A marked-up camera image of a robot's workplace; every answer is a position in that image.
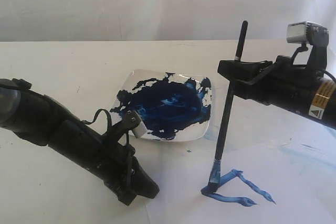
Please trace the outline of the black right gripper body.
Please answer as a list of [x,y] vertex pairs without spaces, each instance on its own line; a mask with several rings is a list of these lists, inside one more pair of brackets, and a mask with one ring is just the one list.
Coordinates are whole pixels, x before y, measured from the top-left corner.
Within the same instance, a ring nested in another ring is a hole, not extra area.
[[262,103],[335,129],[335,81],[290,62],[289,57],[278,56],[275,69],[258,83]]

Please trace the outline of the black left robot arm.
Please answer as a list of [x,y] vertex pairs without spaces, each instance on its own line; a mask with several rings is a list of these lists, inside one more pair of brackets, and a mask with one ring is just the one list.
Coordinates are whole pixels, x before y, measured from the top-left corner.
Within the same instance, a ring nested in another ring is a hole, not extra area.
[[53,98],[34,92],[23,79],[1,80],[1,128],[38,146],[47,146],[103,181],[118,200],[129,205],[137,196],[153,199],[159,186],[139,164],[135,149],[120,138],[146,133],[135,111],[113,123],[106,113],[107,129],[99,134],[90,122],[80,120]]

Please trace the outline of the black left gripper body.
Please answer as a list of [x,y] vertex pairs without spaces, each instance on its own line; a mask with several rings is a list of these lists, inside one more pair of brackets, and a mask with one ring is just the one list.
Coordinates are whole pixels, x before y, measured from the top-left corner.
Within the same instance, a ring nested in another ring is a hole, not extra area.
[[100,178],[118,196],[122,186],[133,189],[133,174],[141,166],[134,147],[119,143],[128,134],[113,134],[109,125],[100,135],[83,122],[66,120],[60,127],[60,153]]

